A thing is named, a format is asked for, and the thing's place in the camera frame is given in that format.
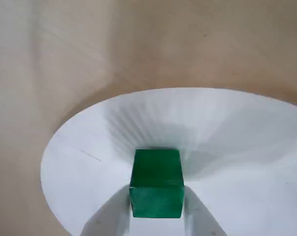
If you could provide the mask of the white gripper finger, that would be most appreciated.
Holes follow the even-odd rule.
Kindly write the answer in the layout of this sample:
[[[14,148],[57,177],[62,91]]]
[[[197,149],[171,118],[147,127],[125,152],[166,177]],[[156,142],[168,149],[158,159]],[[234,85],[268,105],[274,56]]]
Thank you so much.
[[[129,228],[130,196],[125,185],[85,223],[81,236],[127,236]]]
[[[184,227],[186,236],[227,236],[195,192],[185,187]]]

